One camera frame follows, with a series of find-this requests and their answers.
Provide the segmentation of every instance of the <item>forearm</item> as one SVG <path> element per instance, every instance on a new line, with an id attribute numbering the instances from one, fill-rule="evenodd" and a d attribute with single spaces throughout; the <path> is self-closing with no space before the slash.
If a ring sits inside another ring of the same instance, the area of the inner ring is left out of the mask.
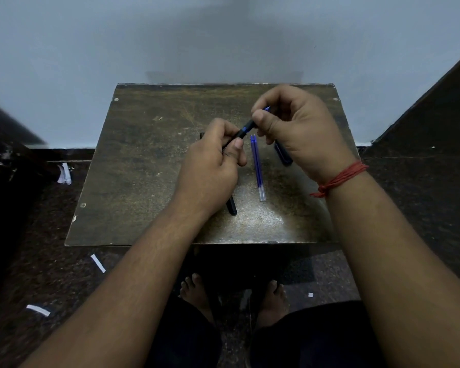
<path id="1" fill-rule="evenodd" d="M 368 173 L 331 190 L 327 204 L 387 359 L 460 366 L 460 280 Z"/>
<path id="2" fill-rule="evenodd" d="M 137 366 L 205 217 L 169 204 L 74 315 L 24 366 Z"/>

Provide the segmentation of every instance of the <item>person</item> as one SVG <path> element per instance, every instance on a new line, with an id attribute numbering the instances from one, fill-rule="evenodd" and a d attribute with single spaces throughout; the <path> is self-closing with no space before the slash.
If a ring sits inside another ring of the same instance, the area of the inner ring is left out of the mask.
<path id="1" fill-rule="evenodd" d="M 261 110 L 268 105 L 273 113 Z M 278 139 L 319 184 L 356 161 L 316 96 L 280 85 L 251 112 L 258 135 L 267 144 Z M 192 240 L 224 206 L 238 165 L 246 164 L 242 139 L 222 154 L 237 131 L 224 120 L 211 122 L 189 147 L 170 203 L 23 367 L 216 366 L 221 342 L 202 279 L 186 278 L 181 298 L 169 295 Z M 331 189 L 326 202 L 362 303 L 287 315 L 283 287 L 271 282 L 251 366 L 460 367 L 460 279 L 368 172 Z"/>

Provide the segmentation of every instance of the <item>person's left foot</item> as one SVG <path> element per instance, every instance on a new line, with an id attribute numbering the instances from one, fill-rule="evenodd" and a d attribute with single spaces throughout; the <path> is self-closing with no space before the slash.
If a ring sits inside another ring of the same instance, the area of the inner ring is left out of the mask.
<path id="1" fill-rule="evenodd" d="M 179 297 L 196 307 L 208 319 L 208 322 L 214 324 L 213 313 L 209 307 L 208 296 L 206 295 L 201 276 L 193 274 L 192 279 L 188 276 L 180 286 Z"/>

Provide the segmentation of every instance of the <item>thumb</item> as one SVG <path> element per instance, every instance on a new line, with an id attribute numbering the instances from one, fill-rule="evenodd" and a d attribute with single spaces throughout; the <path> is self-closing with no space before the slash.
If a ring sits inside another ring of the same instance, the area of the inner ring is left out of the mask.
<path id="1" fill-rule="evenodd" d="M 223 165 L 227 164 L 236 167 L 240 158 L 240 154 L 244 148 L 244 141 L 242 138 L 235 138 L 223 151 Z"/>
<path id="2" fill-rule="evenodd" d="M 264 110 L 256 110 L 252 114 L 252 120 L 266 135 L 275 139 L 283 138 L 283 132 L 286 130 L 287 124 L 279 117 Z"/>

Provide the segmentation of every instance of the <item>black trousers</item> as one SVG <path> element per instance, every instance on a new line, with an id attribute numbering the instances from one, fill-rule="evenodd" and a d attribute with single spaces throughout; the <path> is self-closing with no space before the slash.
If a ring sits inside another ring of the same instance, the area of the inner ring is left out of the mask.
<path id="1" fill-rule="evenodd" d="M 145 366 L 214 368 L 221 349 L 220 334 L 201 312 L 171 296 Z M 360 301 L 303 309 L 257 330 L 250 362 L 252 368 L 386 366 Z"/>

